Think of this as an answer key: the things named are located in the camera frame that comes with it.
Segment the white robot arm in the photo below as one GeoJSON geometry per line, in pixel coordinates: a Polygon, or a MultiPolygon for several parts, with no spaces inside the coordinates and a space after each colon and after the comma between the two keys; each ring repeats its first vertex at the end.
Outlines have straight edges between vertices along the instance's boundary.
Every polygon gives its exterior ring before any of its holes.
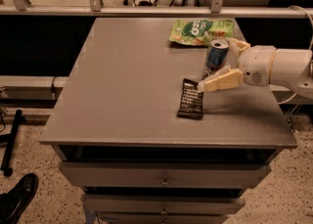
{"type": "Polygon", "coordinates": [[[198,90],[213,92],[238,87],[283,86],[293,93],[312,98],[312,51],[277,49],[236,38],[213,38],[208,45],[198,90]]]}

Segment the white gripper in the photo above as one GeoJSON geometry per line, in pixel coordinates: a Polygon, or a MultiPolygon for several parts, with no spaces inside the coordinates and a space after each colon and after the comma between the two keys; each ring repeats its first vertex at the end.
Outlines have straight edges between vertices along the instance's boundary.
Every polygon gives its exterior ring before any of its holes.
{"type": "Polygon", "coordinates": [[[252,86],[268,86],[276,48],[261,45],[250,47],[249,43],[236,38],[229,38],[228,41],[229,50],[235,56],[240,56],[239,68],[223,67],[200,81],[197,89],[201,92],[213,92],[236,88],[243,82],[252,86]]]}

